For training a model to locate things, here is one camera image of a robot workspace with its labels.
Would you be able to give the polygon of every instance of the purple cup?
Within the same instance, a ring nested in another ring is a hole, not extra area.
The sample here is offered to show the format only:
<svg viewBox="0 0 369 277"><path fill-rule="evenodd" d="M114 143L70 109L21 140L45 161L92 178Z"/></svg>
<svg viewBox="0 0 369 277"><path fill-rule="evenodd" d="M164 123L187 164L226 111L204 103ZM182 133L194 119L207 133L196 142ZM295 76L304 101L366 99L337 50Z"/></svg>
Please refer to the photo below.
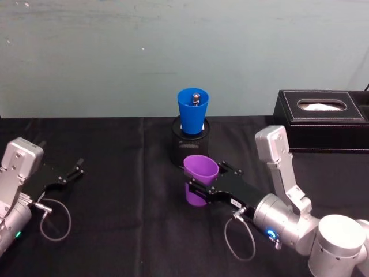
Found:
<svg viewBox="0 0 369 277"><path fill-rule="evenodd" d="M184 171L187 175L193 176L196 180L210 185L218 176L219 166L214 160L203 155L190 155L183 161ZM206 205L206 201L196 194L190 192L186 183L186 199L193 206L201 207Z"/></svg>

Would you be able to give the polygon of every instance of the plastic cup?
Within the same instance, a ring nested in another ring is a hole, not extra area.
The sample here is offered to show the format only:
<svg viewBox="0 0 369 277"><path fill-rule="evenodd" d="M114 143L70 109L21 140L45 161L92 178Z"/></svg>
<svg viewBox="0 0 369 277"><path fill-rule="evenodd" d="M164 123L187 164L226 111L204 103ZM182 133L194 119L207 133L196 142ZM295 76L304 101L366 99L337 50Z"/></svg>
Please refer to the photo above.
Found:
<svg viewBox="0 0 369 277"><path fill-rule="evenodd" d="M200 104L193 106L192 99L195 93L200 94ZM209 95L200 88L186 88L177 96L180 122L186 134L198 134L204 124Z"/></svg>
<svg viewBox="0 0 369 277"><path fill-rule="evenodd" d="M193 176L196 180L210 185L218 176L219 166L211 158L203 155L191 155L183 161L184 171L187 175ZM201 207L206 205L206 201L196 194L190 192L189 185L186 183L186 200L193 206Z"/></svg>

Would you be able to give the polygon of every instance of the blue led light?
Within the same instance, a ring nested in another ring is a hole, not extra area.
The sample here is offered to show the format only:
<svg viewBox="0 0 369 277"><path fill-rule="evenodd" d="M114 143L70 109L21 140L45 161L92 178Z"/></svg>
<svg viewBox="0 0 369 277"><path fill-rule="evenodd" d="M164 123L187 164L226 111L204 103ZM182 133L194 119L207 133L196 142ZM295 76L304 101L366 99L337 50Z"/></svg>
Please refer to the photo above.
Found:
<svg viewBox="0 0 369 277"><path fill-rule="evenodd" d="M272 238L276 238L276 233L272 230L267 230L266 233L268 234L268 236L272 237Z"/></svg>

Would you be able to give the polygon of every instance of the power cord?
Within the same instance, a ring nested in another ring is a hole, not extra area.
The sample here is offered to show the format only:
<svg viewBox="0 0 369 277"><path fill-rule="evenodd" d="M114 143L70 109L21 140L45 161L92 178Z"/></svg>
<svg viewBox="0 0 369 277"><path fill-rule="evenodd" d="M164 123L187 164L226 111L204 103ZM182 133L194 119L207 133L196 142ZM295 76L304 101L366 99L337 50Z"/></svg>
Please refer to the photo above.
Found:
<svg viewBox="0 0 369 277"><path fill-rule="evenodd" d="M55 199L51 199L51 198L42 198L42 200L45 200L45 201L50 201L50 202L54 202L54 203L57 203L59 204L60 206L62 206L64 208L64 210L66 211L67 213L67 216L68 216L68 229L67 229L67 232L65 233L65 235L63 237L60 237L60 238L51 238L49 237L45 232L44 232L44 228L43 228L43 224L44 224L44 221L45 221L45 218L46 218L46 214L45 216L42 217L41 219L41 222L40 222L40 232L41 234L46 238L48 239L49 241L53 241L53 242L59 242L59 241L62 241L63 239L65 239L69 233L70 233L70 229L71 229L71 216L70 216L70 212L68 210L68 208L63 204L61 203L60 201L58 200L55 200Z"/></svg>
<svg viewBox="0 0 369 277"><path fill-rule="evenodd" d="M230 218L225 226L224 226L224 238L225 238L225 242L227 243L228 245L228 248L230 249L230 251L232 252L233 256L235 256L235 258L239 261L244 261L244 262L248 262L248 261L251 261L254 257L255 257L255 254L256 254L256 245L255 245L255 239L254 239L254 236L248 226L248 224L244 221L243 217L241 217L241 214L243 214L244 212L246 211L246 208L241 208L239 209L237 212L235 212L233 214L233 217ZM238 220L239 222L243 223L243 225L245 226L246 230L248 231L249 235L250 235L250 238L251 238L251 242L253 244L253 253L251 254L250 257L248 258L240 258L235 252L234 250L232 249L231 247L231 244L229 244L229 241L228 241L228 237L227 237L227 228L228 228L228 225L229 223L232 221L232 219L236 219Z"/></svg>

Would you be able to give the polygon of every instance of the cable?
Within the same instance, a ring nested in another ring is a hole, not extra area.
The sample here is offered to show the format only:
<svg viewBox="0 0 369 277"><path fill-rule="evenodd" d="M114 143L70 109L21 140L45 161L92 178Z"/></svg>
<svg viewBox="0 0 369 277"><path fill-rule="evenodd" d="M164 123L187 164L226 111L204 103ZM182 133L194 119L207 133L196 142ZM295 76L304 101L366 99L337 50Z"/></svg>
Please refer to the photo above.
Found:
<svg viewBox="0 0 369 277"><path fill-rule="evenodd" d="M46 201L50 201L50 202L54 202L54 203L57 203L59 205L61 205L66 213L67 213L67 216L68 216L68 230L67 232L65 233L65 235L63 237L60 237L60 238L50 238L45 232L44 232L44 229L43 229L43 223L45 221L45 218L46 217L42 217L41 219L41 222L40 222L40 231L41 231L41 234L46 238L48 239L49 241L53 241L53 242L59 242L59 241L62 241L63 239L65 239L69 233L70 233L70 229L71 229L71 216L70 216L70 212L68 210L68 208L63 204L61 203L60 201L58 200L55 200L55 199L51 199L51 198L42 198L42 200L46 200Z"/></svg>
<svg viewBox="0 0 369 277"><path fill-rule="evenodd" d="M228 227L229 223L232 221L232 219L233 219L233 218L230 218L230 219L227 221L227 223L225 224L225 226L224 226L224 238L225 238L225 242L227 243L227 245L228 245L228 247L229 247L230 251L232 252L233 256L235 256L235 258L236 258L237 260L239 260L239 261L244 261L244 262L251 261L251 260L255 257L255 254L256 254L256 245L255 245L255 239L254 239L254 236L253 236L253 234L251 233L251 230L250 230L249 226L247 225L247 223L246 223L245 221L238 220L239 222L242 222L242 223L245 225L245 227L246 227L246 229L247 229L247 231L248 231L248 233L249 233L249 235L250 235L251 242L253 243L253 253L252 253L252 255L251 255L249 258L246 258L246 259L245 259L245 258L240 258L239 256L237 256L237 254L234 252L234 250L232 249L231 245L229 244L229 241L228 241L228 238L227 238L227 227Z"/></svg>

